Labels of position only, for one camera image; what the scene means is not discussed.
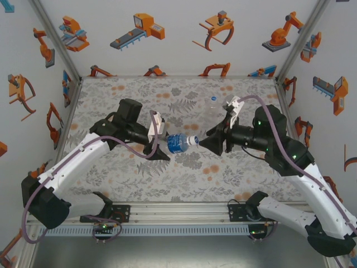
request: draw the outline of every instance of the blue bottle label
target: blue bottle label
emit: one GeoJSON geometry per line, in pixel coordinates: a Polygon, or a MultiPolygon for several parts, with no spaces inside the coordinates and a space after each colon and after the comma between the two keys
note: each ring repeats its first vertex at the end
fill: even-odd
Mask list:
{"type": "Polygon", "coordinates": [[[177,154],[183,152],[180,146],[180,134],[175,134],[167,137],[167,147],[170,152],[177,154]]]}

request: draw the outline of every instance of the bottle cap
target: bottle cap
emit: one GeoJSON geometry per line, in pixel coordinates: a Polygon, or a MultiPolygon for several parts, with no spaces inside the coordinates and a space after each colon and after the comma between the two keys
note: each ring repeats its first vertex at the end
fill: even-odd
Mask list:
{"type": "Polygon", "coordinates": [[[187,144],[189,146],[197,145],[199,144],[199,138],[197,138],[197,136],[189,136],[187,137],[187,144]]]}

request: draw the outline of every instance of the patterned table surface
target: patterned table surface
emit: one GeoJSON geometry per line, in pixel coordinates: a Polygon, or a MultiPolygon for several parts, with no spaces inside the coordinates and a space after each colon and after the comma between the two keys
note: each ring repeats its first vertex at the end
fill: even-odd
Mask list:
{"type": "MultiPolygon", "coordinates": [[[[234,95],[257,94],[267,104],[280,107],[273,80],[207,78],[104,78],[85,79],[67,137],[64,156],[84,138],[88,129],[118,109],[122,98],[143,104],[138,122],[149,126],[149,110],[162,114],[170,134],[205,137],[205,102],[217,96],[223,102],[234,95]]],[[[239,114],[242,125],[251,126],[255,100],[245,103],[239,114]]],[[[132,145],[142,152],[142,145],[132,145]]],[[[251,153],[263,156],[261,152],[251,153]]],[[[302,201],[300,193],[264,161],[254,159],[235,146],[233,152],[216,156],[193,146],[171,161],[147,161],[117,146],[78,178],[70,194],[100,191],[117,202],[216,202],[246,200],[257,190],[280,201],[302,201]]]]}

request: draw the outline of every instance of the white wall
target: white wall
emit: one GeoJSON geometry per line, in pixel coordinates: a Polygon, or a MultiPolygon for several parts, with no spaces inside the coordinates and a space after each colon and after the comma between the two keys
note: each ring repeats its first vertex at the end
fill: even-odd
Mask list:
{"type": "MultiPolygon", "coordinates": [[[[43,30],[28,1],[10,0],[15,6],[14,13],[4,13],[0,6],[0,141],[8,146],[8,151],[0,157],[0,248],[10,242],[21,226],[23,211],[21,181],[29,171],[39,168],[48,159],[56,158],[50,131],[46,125],[46,114],[50,102],[56,106],[66,122],[70,107],[64,108],[62,94],[62,71],[65,68],[57,51],[55,65],[46,69],[45,59],[40,53],[40,43],[33,36],[33,28],[43,30]],[[15,97],[8,96],[7,75],[22,74],[36,92],[27,104],[36,112],[21,122],[27,114],[20,102],[9,104],[15,97]]],[[[49,48],[50,39],[44,37],[49,48]]],[[[26,96],[30,90],[25,87],[26,96]]],[[[53,116],[52,125],[59,128],[53,116]]]]}
{"type": "MultiPolygon", "coordinates": [[[[321,31],[322,41],[310,63],[296,60],[288,78],[297,77],[296,102],[290,108],[293,119],[301,116],[313,124],[310,151],[323,176],[330,176],[346,207],[357,215],[356,164],[344,172],[344,144],[347,159],[357,156],[357,2],[331,1],[313,34],[321,31]],[[345,97],[345,109],[338,116],[333,113],[333,102],[313,89],[314,76],[334,85],[344,76],[349,84],[345,97]]],[[[291,90],[286,94],[288,102],[291,90]]]]}
{"type": "MultiPolygon", "coordinates": [[[[270,52],[262,43],[270,40],[277,28],[283,27],[285,16],[296,11],[305,23],[316,0],[198,0],[198,1],[88,1],[41,0],[52,23],[58,27],[63,16],[78,21],[87,32],[90,45],[79,52],[69,51],[81,75],[89,75],[90,67],[98,67],[118,75],[143,75],[158,65],[167,75],[199,75],[207,65],[231,62],[228,75],[248,75],[259,68],[284,63],[292,46],[270,52]],[[207,30],[199,26],[221,10],[234,21],[235,32],[227,45],[211,40],[212,52],[192,43],[204,44],[207,30]],[[154,37],[136,41],[123,51],[110,43],[134,28],[133,15],[147,13],[155,23],[165,28],[166,38],[154,37]]],[[[297,29],[292,27],[287,37],[294,43],[297,29]]]]}

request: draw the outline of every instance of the plastic water bottle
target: plastic water bottle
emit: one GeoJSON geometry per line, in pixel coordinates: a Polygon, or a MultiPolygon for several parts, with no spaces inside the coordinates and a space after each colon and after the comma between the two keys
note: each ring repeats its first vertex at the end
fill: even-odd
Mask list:
{"type": "Polygon", "coordinates": [[[212,96],[207,102],[204,110],[204,127],[206,130],[218,125],[224,118],[220,116],[223,114],[222,105],[219,103],[217,97],[212,96]]]}
{"type": "Polygon", "coordinates": [[[190,146],[199,144],[199,138],[197,138],[197,136],[187,137],[183,133],[169,135],[166,137],[166,141],[159,141],[160,149],[166,155],[186,152],[190,146]]]}

